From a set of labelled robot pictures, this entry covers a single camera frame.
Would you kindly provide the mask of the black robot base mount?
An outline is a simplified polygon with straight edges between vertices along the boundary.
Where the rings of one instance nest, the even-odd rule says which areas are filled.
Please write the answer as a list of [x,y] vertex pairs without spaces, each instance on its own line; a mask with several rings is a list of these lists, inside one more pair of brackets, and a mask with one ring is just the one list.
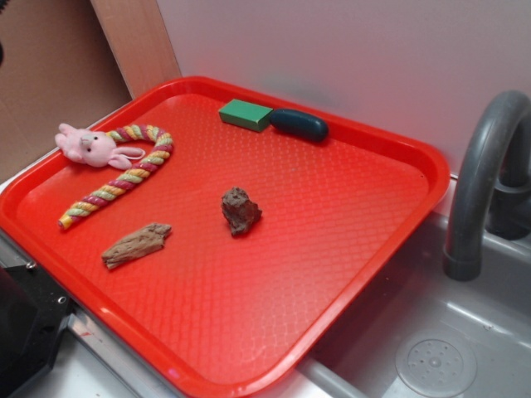
[[42,268],[1,268],[1,396],[23,391],[56,362],[68,293]]

